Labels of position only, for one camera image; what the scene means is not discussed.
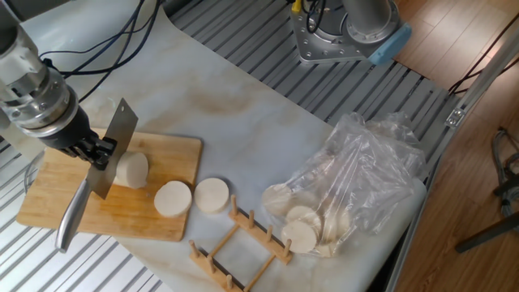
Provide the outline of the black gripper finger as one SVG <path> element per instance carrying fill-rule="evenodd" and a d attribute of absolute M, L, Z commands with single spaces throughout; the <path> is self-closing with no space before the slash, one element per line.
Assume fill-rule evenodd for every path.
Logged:
<path fill-rule="evenodd" d="M 111 157 L 117 147 L 117 143 L 116 140 L 106 136 L 101 140 L 97 139 L 97 153 L 102 157 Z"/>
<path fill-rule="evenodd" d="M 109 162 L 109 157 L 102 157 L 97 153 L 97 142 L 84 142 L 82 146 L 82 158 L 98 170 L 105 170 Z"/>

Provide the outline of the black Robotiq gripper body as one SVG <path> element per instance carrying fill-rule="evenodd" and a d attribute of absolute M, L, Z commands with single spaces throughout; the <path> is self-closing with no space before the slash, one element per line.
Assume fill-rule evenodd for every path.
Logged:
<path fill-rule="evenodd" d="M 40 138 L 40 141 L 68 156 L 83 160 L 84 142 L 96 143 L 97 139 L 98 134 L 91 129 L 87 114 L 79 108 L 68 125 L 56 134 Z"/>

